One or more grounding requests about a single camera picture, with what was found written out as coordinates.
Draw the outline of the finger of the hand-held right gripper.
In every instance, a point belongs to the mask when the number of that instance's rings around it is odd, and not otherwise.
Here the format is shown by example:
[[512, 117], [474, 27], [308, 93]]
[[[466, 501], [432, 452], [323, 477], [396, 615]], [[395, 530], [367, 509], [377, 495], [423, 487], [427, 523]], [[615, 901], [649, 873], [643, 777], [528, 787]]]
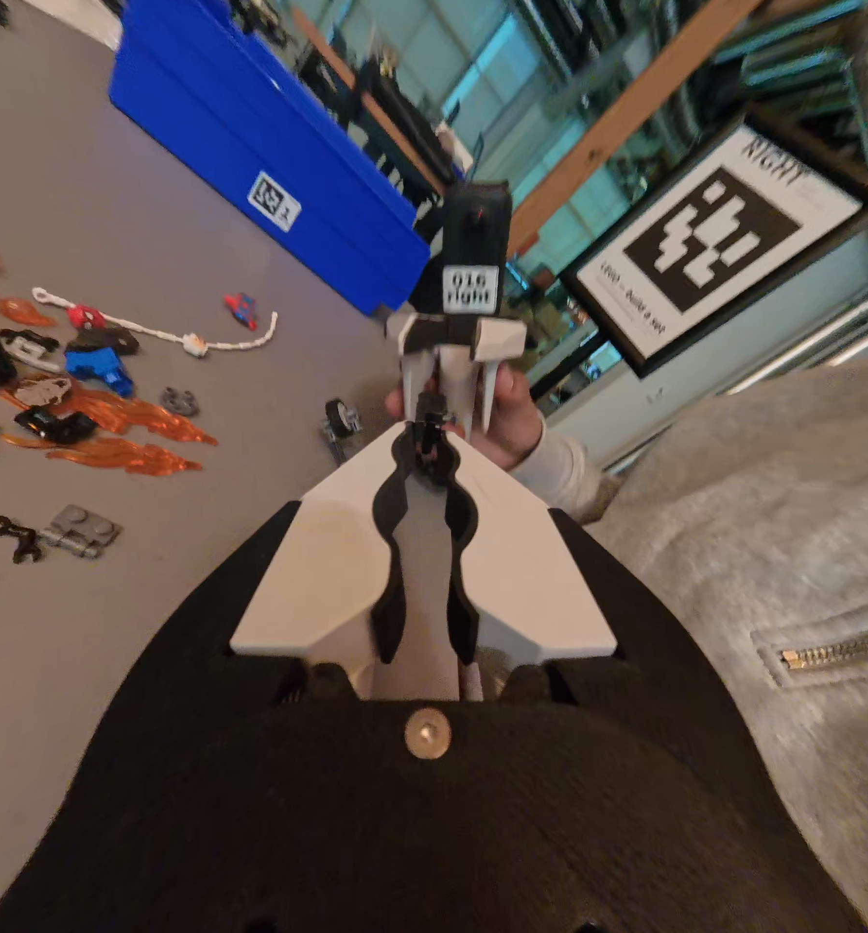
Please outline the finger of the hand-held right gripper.
[[440, 343], [440, 391], [455, 423], [472, 438], [474, 416], [487, 432], [500, 364], [524, 350], [526, 327], [516, 319], [446, 318], [447, 336]]
[[387, 319], [384, 334], [398, 350], [405, 418], [414, 421], [418, 397], [435, 368], [436, 321], [414, 310], [400, 310]]

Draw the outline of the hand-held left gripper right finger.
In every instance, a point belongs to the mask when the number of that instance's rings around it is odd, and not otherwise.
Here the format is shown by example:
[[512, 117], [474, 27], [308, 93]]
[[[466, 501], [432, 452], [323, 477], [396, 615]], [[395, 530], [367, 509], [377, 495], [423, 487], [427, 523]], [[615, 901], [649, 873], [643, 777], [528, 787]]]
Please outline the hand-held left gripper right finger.
[[612, 656], [617, 640], [552, 512], [458, 435], [443, 435], [451, 535], [447, 624], [465, 666]]

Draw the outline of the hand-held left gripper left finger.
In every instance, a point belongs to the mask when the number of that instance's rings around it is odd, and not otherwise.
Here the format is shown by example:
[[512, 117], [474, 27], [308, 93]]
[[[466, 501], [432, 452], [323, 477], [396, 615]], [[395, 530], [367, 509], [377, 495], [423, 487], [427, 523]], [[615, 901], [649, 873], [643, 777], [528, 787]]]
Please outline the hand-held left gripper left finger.
[[236, 655], [340, 666], [370, 699], [404, 633], [395, 530], [408, 511], [410, 424], [389, 428], [299, 501], [230, 638]]

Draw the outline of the wooden beam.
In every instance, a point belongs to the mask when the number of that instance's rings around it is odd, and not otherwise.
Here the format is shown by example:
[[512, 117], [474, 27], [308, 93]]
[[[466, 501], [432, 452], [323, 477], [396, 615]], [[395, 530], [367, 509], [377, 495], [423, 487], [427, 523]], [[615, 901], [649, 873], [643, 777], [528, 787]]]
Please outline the wooden beam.
[[548, 220], [760, 5], [706, 2], [513, 211], [507, 258], [527, 252]]

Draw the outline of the black curved lego piece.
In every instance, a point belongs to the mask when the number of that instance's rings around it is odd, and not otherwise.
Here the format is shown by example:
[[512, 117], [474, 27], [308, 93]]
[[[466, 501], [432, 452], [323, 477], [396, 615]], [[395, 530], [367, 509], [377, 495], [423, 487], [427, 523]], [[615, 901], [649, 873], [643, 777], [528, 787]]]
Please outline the black curved lego piece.
[[111, 349], [117, 356], [134, 356], [140, 344], [134, 333], [110, 323], [103, 327], [79, 328], [75, 337], [66, 344], [65, 352], [93, 353], [104, 348]]

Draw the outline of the lego motorcycle body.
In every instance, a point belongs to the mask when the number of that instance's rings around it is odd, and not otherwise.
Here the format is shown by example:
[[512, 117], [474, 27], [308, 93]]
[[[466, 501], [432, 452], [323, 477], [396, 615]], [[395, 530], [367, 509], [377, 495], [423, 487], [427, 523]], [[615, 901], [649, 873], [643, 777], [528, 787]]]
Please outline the lego motorcycle body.
[[440, 460], [440, 442], [444, 427], [453, 425], [455, 417], [447, 406], [443, 394], [423, 390], [417, 399], [414, 419], [417, 472], [434, 486], [447, 484], [447, 465]]

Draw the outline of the grey lego hinge plate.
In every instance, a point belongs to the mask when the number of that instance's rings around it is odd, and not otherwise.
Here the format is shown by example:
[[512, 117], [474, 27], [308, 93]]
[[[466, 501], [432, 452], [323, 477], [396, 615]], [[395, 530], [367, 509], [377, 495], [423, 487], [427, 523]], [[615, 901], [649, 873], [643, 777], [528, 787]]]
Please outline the grey lego hinge plate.
[[121, 532], [118, 523], [90, 509], [68, 505], [39, 531], [39, 538], [50, 547], [93, 561], [104, 554]]

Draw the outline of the small black claw piece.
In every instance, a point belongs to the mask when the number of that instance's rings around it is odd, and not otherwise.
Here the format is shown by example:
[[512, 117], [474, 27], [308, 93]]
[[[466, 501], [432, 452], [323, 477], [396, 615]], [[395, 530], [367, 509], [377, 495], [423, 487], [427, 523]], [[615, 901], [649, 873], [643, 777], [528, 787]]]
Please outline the small black claw piece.
[[14, 565], [20, 566], [26, 562], [37, 564], [44, 559], [38, 532], [5, 515], [0, 515], [0, 538], [13, 540], [15, 546], [11, 559]]

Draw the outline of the curved orange flame piece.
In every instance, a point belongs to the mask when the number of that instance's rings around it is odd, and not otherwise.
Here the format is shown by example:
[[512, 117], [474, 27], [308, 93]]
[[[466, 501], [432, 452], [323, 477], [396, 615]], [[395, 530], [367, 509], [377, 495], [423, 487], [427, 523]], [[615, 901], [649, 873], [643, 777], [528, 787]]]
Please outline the curved orange flame piece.
[[57, 325], [54, 318], [20, 297], [0, 297], [0, 315], [23, 328], [53, 328]]

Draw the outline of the person's right forearm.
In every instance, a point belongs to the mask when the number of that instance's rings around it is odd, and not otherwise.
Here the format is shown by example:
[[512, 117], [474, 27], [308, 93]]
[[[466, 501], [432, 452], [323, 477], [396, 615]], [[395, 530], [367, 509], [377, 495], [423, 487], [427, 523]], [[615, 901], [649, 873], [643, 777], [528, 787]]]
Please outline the person's right forearm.
[[582, 526], [602, 519], [622, 485], [591, 460], [582, 443], [546, 424], [535, 448], [510, 476]]

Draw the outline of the lego wheel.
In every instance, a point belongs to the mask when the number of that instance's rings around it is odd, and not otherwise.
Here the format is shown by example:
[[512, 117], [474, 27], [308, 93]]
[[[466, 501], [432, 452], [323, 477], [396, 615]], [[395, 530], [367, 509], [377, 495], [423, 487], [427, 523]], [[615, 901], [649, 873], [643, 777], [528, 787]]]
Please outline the lego wheel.
[[363, 448], [365, 438], [358, 410], [338, 397], [325, 403], [322, 430], [336, 467], [342, 466]]

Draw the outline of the black and white lego piece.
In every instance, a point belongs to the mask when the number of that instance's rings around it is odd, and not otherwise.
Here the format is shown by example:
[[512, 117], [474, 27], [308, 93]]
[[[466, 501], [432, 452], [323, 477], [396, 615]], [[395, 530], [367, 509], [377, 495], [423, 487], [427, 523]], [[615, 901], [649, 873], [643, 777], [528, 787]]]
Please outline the black and white lego piece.
[[0, 344], [8, 356], [25, 366], [53, 375], [65, 371], [64, 364], [56, 356], [63, 346], [53, 337], [30, 329], [0, 329]]

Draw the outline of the blue plastic bin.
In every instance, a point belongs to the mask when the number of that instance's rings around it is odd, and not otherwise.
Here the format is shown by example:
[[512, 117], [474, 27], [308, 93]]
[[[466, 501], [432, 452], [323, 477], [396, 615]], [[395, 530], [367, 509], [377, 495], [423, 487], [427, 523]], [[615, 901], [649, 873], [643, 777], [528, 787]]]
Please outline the blue plastic bin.
[[226, 2], [125, 2], [109, 98], [358, 311], [410, 297], [416, 209]]

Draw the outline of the blue minifigure legs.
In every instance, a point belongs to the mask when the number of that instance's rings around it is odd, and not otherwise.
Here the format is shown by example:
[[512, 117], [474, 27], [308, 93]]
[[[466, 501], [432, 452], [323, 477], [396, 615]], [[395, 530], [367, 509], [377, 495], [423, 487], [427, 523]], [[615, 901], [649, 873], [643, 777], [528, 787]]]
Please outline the blue minifigure legs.
[[110, 347], [67, 349], [65, 363], [66, 372], [76, 380], [100, 381], [109, 391], [123, 399], [134, 396], [135, 384], [119, 355]]

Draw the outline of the framed marker sign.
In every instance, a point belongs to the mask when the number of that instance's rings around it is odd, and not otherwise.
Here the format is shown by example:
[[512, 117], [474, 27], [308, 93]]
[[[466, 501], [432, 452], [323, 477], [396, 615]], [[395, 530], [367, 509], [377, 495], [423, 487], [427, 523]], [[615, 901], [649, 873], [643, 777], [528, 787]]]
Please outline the framed marker sign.
[[638, 378], [868, 227], [868, 172], [750, 106], [559, 277]]

